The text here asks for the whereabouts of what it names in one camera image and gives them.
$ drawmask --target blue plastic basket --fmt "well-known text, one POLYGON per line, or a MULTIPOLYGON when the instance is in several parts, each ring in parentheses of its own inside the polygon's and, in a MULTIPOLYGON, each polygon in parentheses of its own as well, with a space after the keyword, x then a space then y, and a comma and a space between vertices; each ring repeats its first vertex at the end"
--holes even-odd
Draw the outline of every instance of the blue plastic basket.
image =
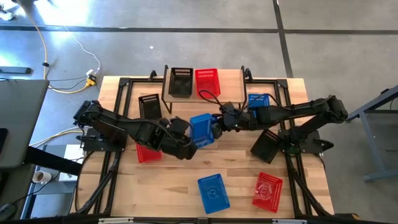
POLYGON ((255 108, 258 106, 269 106, 269 96, 261 94, 249 94, 249 108, 255 108))
POLYGON ((201 148, 214 142, 213 133, 211 132, 211 114, 201 114, 190 119, 193 126, 190 130, 190 137, 197 146, 201 148))
POLYGON ((221 174, 199 179, 198 185, 206 214, 218 212, 231 206, 221 174))

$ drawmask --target black plastic basket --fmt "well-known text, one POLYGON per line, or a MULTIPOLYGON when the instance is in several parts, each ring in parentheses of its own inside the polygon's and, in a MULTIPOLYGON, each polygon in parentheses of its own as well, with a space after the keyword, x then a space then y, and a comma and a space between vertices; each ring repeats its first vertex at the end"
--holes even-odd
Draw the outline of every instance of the black plastic basket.
POLYGON ((280 149, 281 138, 270 130, 261 133, 251 148, 251 154, 270 164, 280 149))
POLYGON ((140 96, 139 116, 142 119, 160 119, 162 118, 162 110, 160 109, 159 94, 140 96))
POLYGON ((192 95, 193 68, 172 68, 169 94, 188 98, 192 95))

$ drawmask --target wooden tabletop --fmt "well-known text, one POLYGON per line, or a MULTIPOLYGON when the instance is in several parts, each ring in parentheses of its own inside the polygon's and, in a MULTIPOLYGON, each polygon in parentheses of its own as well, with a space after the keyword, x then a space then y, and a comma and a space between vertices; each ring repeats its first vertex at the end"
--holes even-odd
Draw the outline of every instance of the wooden tabletop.
MULTIPOLYGON (((120 77, 104 77, 99 101, 113 110, 120 77)), ((308 101, 304 80, 288 78, 292 103, 308 101)), ((129 118, 139 117, 138 97, 148 94, 161 94, 161 83, 135 83, 129 107, 129 118)), ((249 93, 274 94, 272 85, 248 84, 249 93)), ((121 111, 124 108, 123 93, 121 111)), ((189 120, 203 113, 218 113, 218 106, 210 103, 176 103, 173 113, 168 114, 161 103, 163 117, 179 116, 189 120)), ((308 118, 296 119, 300 125, 308 118)), ((278 126, 271 128, 277 131, 278 126)), ((129 217, 218 217, 218 218, 293 218, 284 156, 278 153, 272 164, 266 164, 253 157, 250 148, 261 131, 241 131, 224 133, 215 143, 199 149, 190 161, 180 161, 163 154, 161 161, 139 164, 134 141, 128 139, 122 154, 118 180, 114 194, 112 216, 129 217), (265 172, 283 179, 279 211, 268 212, 252 205, 254 186, 259 172, 265 172), (206 215, 198 189, 197 180, 213 174, 221 174, 228 198, 229 209, 206 215)), ((103 152, 94 153, 86 162, 78 186, 78 207, 81 207, 98 185, 103 152)), ((325 171, 319 158, 303 154, 303 164, 307 184, 317 200, 330 213, 333 213, 325 171)), ((300 208, 304 212, 301 190, 297 186, 300 208)), ((102 208, 106 203, 108 187, 105 188, 102 208)))
MULTIPOLYGON (((177 102, 205 102, 197 94, 196 89, 196 78, 195 70, 193 71, 193 82, 192 82, 192 95, 189 98, 177 98, 169 94, 170 86, 170 73, 171 69, 167 70, 166 73, 166 84, 164 88, 164 100, 166 102, 177 103, 177 102)), ((217 99, 220 102, 233 102, 233 103, 243 103, 244 101, 244 91, 243 91, 243 74, 241 69, 217 69, 218 80, 220 82, 220 95, 217 99)))

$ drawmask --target gray floor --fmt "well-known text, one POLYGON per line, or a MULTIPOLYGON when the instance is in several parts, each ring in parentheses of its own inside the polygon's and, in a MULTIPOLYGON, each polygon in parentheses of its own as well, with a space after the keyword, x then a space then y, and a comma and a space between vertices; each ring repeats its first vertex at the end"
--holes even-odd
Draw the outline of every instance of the gray floor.
MULTIPOLYGON (((9 1, 2 1, 12 7, 9 1)), ((279 4, 285 29, 398 29, 398 1, 394 0, 279 0, 279 4)), ((17 6, 11 10, 18 18, 0 21, 0 26, 30 26, 17 6)), ((277 28, 272 0, 38 0, 30 3, 29 11, 40 25, 277 28)), ((67 32, 43 34, 52 65, 50 79, 80 77, 97 67, 67 32)), ((286 77, 278 34, 76 32, 75 36, 102 61, 101 77, 148 75, 153 69, 161 72, 164 64, 197 68, 245 65, 255 77, 286 77)), ((286 40, 293 75, 305 79, 310 99, 333 94, 353 111, 398 83, 398 35, 287 34, 286 40)), ((0 43, 1 65, 31 67, 34 72, 29 77, 42 78, 44 53, 36 32, 2 30, 0 43)), ((74 83, 53 85, 69 87, 74 83)), ((72 127, 72 116, 82 101, 97 96, 95 87, 75 95, 49 90, 32 142, 72 127)), ((320 132, 323 139, 335 143, 335 148, 325 153, 335 212, 397 223, 398 179, 362 181, 374 167, 359 120, 328 125, 320 132)), ((77 143, 74 135, 51 142, 66 143, 77 143)), ((69 203, 67 197, 38 197, 32 216, 65 212, 63 206, 46 210, 50 200, 69 203)))

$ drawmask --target red plastic basket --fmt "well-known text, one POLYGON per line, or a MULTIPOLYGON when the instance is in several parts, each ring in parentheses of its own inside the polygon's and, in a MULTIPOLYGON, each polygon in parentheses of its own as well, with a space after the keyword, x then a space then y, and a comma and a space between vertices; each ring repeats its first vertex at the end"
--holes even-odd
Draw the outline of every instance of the red plastic basket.
POLYGON ((283 182, 282 179, 261 172, 254 189, 252 204, 277 213, 283 182))
POLYGON ((140 144, 137 143, 136 147, 137 147, 137 156, 139 163, 159 160, 162 158, 162 152, 160 151, 148 149, 145 146, 141 146, 140 144))
MULTIPOLYGON (((209 69, 196 69, 195 80, 197 83, 197 94, 198 97, 200 90, 207 90, 215 96, 220 95, 220 82, 218 81, 217 68, 209 69)), ((206 99, 213 98, 209 93, 201 93, 206 99)))

